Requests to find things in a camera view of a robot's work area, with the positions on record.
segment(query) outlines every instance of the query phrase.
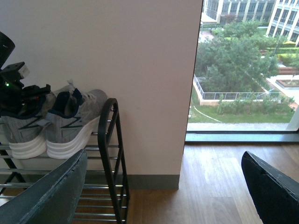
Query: building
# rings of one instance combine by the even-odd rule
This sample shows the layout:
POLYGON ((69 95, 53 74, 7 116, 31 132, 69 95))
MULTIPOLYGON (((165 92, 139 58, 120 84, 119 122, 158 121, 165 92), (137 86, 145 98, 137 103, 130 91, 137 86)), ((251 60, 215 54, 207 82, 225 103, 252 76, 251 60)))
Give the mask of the building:
POLYGON ((237 21, 256 19, 260 22, 269 22, 275 0, 206 0, 204 13, 220 24, 225 24, 225 16, 235 16, 237 21))
POLYGON ((285 36, 299 43, 299 0, 278 0, 267 29, 269 36, 285 36))

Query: white wall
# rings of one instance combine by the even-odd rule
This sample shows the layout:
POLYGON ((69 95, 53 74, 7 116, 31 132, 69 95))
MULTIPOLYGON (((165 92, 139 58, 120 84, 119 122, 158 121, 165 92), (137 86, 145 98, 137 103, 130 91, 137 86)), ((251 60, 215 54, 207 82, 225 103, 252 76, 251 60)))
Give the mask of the white wall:
POLYGON ((25 86, 117 98, 129 174, 178 175, 201 0, 2 0, 0 31, 25 86))

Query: grass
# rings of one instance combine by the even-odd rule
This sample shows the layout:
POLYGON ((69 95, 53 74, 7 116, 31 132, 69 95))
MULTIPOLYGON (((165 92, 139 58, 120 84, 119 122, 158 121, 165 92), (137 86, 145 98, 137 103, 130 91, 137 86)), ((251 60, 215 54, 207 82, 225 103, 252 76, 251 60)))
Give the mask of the grass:
POLYGON ((217 107, 216 106, 200 106, 197 100, 197 93, 195 89, 192 89, 192 102, 191 108, 189 110, 190 118, 188 119, 189 123, 218 123, 217 121, 210 119, 198 111, 202 112, 203 114, 212 117, 216 120, 221 121, 222 123, 289 123, 292 116, 294 115, 291 112, 290 108, 286 108, 286 113, 277 114, 240 114, 240 115, 233 115, 233 114, 225 114, 225 115, 218 115, 217 114, 217 107))

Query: tree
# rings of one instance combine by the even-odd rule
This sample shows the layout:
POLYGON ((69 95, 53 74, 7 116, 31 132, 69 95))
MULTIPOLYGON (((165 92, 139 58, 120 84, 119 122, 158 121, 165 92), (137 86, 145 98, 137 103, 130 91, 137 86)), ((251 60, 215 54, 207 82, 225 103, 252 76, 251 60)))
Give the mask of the tree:
POLYGON ((199 45, 195 75, 207 92, 261 91, 257 83, 278 74, 277 59, 270 52, 262 56, 256 45, 256 22, 245 22, 239 31, 231 24, 224 27, 223 35, 199 45))

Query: sneaker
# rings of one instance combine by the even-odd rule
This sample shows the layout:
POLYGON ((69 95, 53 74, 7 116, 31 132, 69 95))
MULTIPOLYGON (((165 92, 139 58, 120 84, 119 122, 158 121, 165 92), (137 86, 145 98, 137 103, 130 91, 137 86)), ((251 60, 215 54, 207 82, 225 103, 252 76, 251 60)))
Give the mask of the sneaker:
POLYGON ((48 156, 68 159, 84 148, 98 125, 106 100, 102 90, 81 93, 75 89, 73 95, 69 91, 59 93, 45 118, 50 123, 46 129, 48 156))
POLYGON ((46 152, 45 129, 39 125, 39 122, 54 105, 58 92, 74 91, 72 81, 68 82, 69 85, 58 91, 27 102, 18 113, 1 112, 1 124, 14 158, 29 159, 46 152))

